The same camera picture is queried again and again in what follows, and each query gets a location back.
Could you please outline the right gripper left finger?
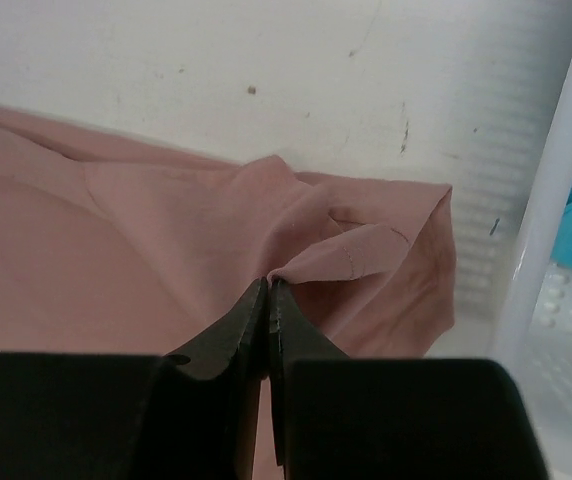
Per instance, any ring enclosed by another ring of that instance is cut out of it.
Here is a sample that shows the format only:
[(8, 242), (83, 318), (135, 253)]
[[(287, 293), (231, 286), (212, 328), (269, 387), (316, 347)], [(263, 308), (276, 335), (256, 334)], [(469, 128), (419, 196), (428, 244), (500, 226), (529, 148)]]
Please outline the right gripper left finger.
[(269, 292), (164, 356), (0, 352), (0, 479), (248, 479)]

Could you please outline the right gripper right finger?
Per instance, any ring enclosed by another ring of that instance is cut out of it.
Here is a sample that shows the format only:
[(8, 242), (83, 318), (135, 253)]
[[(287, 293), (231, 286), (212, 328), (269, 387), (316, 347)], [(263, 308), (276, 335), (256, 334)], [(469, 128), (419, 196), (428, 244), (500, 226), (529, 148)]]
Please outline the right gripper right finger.
[(288, 479), (545, 479), (515, 382), (488, 359), (352, 359), (271, 292), (278, 464)]

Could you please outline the dusty pink t shirt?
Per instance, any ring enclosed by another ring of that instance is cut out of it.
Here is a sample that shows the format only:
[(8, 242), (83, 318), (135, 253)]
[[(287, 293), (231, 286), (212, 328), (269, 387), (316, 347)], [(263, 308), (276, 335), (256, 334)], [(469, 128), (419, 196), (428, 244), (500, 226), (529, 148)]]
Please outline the dusty pink t shirt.
[(252, 475), (275, 479), (270, 300), (342, 352), (420, 357), (454, 322), (448, 185), (234, 165), (0, 108), (0, 352), (164, 356), (256, 280)]

